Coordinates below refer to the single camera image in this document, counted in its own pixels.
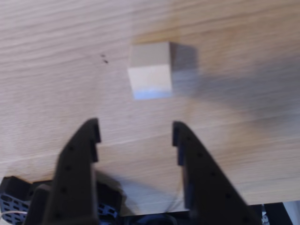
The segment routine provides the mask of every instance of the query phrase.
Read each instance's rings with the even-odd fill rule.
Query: dark spot
[[[57,218],[57,219],[61,219],[61,214],[59,213],[59,212],[57,212],[56,214],[55,214],[55,218]]]
[[[2,195],[1,199],[4,200],[4,201],[6,201],[6,202],[11,202],[13,200],[12,198],[10,198],[10,197],[8,197],[6,195]]]
[[[67,192],[67,189],[66,189],[65,187],[62,187],[62,188],[60,189],[60,192],[63,193],[63,194],[65,194],[65,193]]]
[[[66,171],[70,171],[71,169],[72,169],[72,167],[69,166],[69,165],[67,165],[67,166],[65,167],[65,170],[66,170]]]
[[[248,218],[248,217],[244,217],[242,221],[243,221],[243,223],[245,223],[245,224],[247,224],[247,223],[249,223],[249,222],[250,222],[250,220],[249,220],[249,218]]]

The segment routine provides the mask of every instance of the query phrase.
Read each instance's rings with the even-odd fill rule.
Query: white wire
[[[2,218],[3,215],[8,214],[8,213],[21,213],[21,214],[27,214],[27,212],[24,212],[24,211],[15,211],[15,210],[11,210],[11,211],[6,211],[6,212],[0,213],[0,219]]]

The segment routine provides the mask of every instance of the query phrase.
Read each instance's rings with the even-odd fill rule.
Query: wood grain surface
[[[0,3],[0,177],[51,179],[64,144],[100,120],[99,178],[123,215],[183,210],[173,120],[249,204],[300,200],[299,0]],[[134,101],[134,43],[172,42],[174,96]]]

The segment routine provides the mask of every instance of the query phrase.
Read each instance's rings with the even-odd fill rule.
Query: black mechanical part
[[[17,177],[5,177],[0,185],[1,212],[5,211],[28,211],[28,199],[31,184]],[[9,213],[3,215],[3,219],[13,225],[19,225],[25,220],[25,214]]]
[[[32,207],[29,208],[24,225],[41,225],[50,190],[51,187],[46,184],[37,187],[31,200]]]
[[[271,225],[293,225],[282,202],[265,204],[264,208]]]
[[[260,225],[196,135],[173,123],[173,146],[183,169],[185,207],[195,224]]]
[[[98,225],[96,181],[98,120],[85,122],[60,153],[42,224]]]

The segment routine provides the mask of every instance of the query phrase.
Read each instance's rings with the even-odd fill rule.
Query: wooden cube
[[[171,96],[170,43],[132,46],[128,74],[135,99]]]

